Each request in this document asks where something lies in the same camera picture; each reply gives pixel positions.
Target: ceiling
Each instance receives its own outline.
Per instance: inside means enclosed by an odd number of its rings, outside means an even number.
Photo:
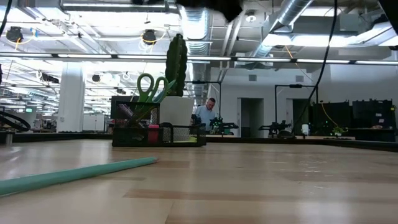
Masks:
[[[21,44],[7,40],[6,34],[0,39],[0,52],[20,52],[20,53],[55,53],[55,54],[148,54],[165,55],[169,47],[170,40],[177,34],[186,29],[182,27],[182,20],[179,14],[153,12],[154,9],[139,7],[113,7],[112,4],[126,4],[129,1],[63,1],[68,7],[56,7],[44,5],[44,0],[36,0],[35,7],[16,7],[14,6],[8,15],[8,22],[5,30],[10,27],[21,27],[24,40]],[[211,12],[209,17],[208,37],[203,40],[187,40],[187,42],[206,43],[210,46],[209,55],[220,56],[223,53],[223,44],[227,43],[231,47],[231,54],[249,54],[263,41],[264,21],[267,16],[277,13],[282,1],[246,1],[244,9],[252,12],[255,21],[249,21],[247,16],[242,15],[242,23],[239,25],[235,21],[232,29],[228,29],[222,14]],[[73,4],[86,4],[90,7],[80,7]],[[380,16],[382,11],[378,8],[377,1],[339,1],[340,26],[359,27],[357,38],[362,34],[369,34],[372,31],[371,23],[374,18]],[[311,37],[317,35],[315,28],[310,25],[320,24],[330,21],[333,16],[333,0],[317,0],[312,2],[297,20],[294,32],[312,32]],[[0,17],[4,16],[4,6],[0,7]],[[348,24],[344,18],[351,16]],[[193,32],[202,29],[201,24],[190,27]],[[157,42],[154,46],[143,44],[141,35],[145,30],[155,30]],[[382,60],[390,56],[391,51],[386,46],[380,46],[390,41],[394,44],[396,34],[389,29],[374,30],[371,40],[367,45],[355,45],[347,47],[333,47],[330,58],[334,59],[376,59]],[[286,46],[281,45],[282,37],[289,37]],[[272,57],[290,58],[322,58],[325,53],[324,46],[313,46],[311,44],[295,43],[295,38],[284,34],[272,34],[267,36],[267,41],[274,41],[274,47],[270,52]],[[6,109],[12,105],[31,105],[31,98],[37,105],[41,105],[41,113],[50,114],[57,112],[58,97],[60,87],[53,85],[53,88],[44,88],[45,83],[38,78],[41,73],[51,75],[62,81],[62,61],[52,60],[21,60],[18,58],[0,58],[2,64],[3,83],[1,105]],[[219,63],[212,62],[212,67],[219,67]],[[82,62],[85,73],[87,74],[86,104],[87,113],[109,113],[110,96],[118,95],[116,90],[105,89],[107,86],[119,86],[124,89],[127,95],[137,94],[137,78],[143,73],[150,73],[155,78],[164,75],[164,63],[150,62]],[[187,71],[187,81],[193,78],[192,65]],[[264,80],[278,80],[283,78],[284,71],[296,69],[294,64],[274,63],[268,65],[266,69],[272,69],[266,76],[259,77]],[[314,65],[302,65],[305,72],[318,69]],[[250,71],[251,74],[264,74],[261,70]],[[210,77],[215,77],[219,73],[217,68],[211,69]],[[106,77],[106,81],[93,82],[94,74]],[[228,76],[235,77],[235,83],[240,79],[247,79],[247,70],[237,69],[231,64],[228,68]],[[30,85],[34,88],[12,87],[11,85]],[[206,96],[206,88],[202,89],[202,97]],[[186,97],[196,97],[192,85],[187,85]],[[92,100],[96,101],[96,106],[92,106]]]

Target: white column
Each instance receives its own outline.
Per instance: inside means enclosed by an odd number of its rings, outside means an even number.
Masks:
[[[81,63],[64,62],[61,76],[57,132],[82,131],[86,77]]]

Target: air duct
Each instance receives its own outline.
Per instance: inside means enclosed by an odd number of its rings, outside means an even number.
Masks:
[[[188,40],[204,40],[208,37],[209,28],[209,13],[207,9],[192,9],[180,8],[182,17],[182,30],[185,38]],[[187,42],[188,54],[192,56],[209,55],[209,45],[203,42]],[[193,63],[193,80],[209,81],[210,80],[210,64],[207,63]],[[204,104],[204,97],[202,86],[194,85],[195,100],[197,104]]]
[[[290,27],[288,30],[292,30],[293,23],[312,2],[313,0],[285,0],[282,3],[280,11],[277,12],[277,17],[274,19],[268,17],[265,21],[264,27],[267,28],[265,30],[266,36],[271,31],[282,27]],[[273,46],[267,45],[265,42],[266,36],[263,37],[262,43],[251,54],[252,57],[266,57],[271,51]]]

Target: man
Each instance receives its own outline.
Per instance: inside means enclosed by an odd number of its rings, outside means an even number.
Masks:
[[[209,98],[205,106],[199,106],[195,111],[197,117],[201,119],[202,124],[206,124],[206,131],[210,131],[210,120],[216,117],[213,107],[216,104],[214,98]]]

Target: green scissors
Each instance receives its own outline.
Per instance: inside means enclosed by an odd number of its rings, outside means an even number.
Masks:
[[[141,80],[144,77],[148,77],[150,79],[149,88],[147,91],[142,90],[141,88]],[[163,90],[155,97],[157,89],[159,87],[160,81],[163,81],[164,88]],[[167,91],[170,87],[175,83],[175,80],[170,82],[165,77],[159,77],[154,80],[154,77],[148,73],[143,73],[138,77],[137,85],[138,85],[138,92],[139,92],[139,103],[160,103],[166,97]]]

